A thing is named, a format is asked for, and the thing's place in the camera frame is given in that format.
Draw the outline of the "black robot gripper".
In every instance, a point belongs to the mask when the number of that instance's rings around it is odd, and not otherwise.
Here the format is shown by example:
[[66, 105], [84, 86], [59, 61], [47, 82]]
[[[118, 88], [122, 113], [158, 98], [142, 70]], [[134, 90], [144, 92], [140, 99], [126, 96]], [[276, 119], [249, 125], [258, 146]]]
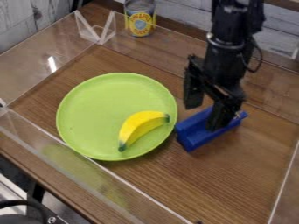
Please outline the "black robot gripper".
[[245, 42], [222, 41], [210, 34], [206, 42], [205, 57], [188, 56], [182, 73], [182, 104], [186, 109], [194, 109], [201, 105], [202, 96], [209, 96], [213, 105], [205, 129], [213, 132], [229, 124], [245, 98], [240, 86], [246, 70]]

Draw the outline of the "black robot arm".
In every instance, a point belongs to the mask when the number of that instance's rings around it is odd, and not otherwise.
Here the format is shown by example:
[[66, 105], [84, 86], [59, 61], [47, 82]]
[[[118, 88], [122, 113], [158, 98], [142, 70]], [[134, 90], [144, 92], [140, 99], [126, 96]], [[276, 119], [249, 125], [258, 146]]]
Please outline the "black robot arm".
[[224, 128], [240, 111], [245, 93], [240, 81], [245, 73], [258, 70], [249, 65], [252, 53], [260, 51], [253, 35], [261, 31], [264, 0], [212, 0], [210, 30], [204, 57], [190, 54], [184, 68], [182, 103], [186, 109], [213, 100], [205, 129]]

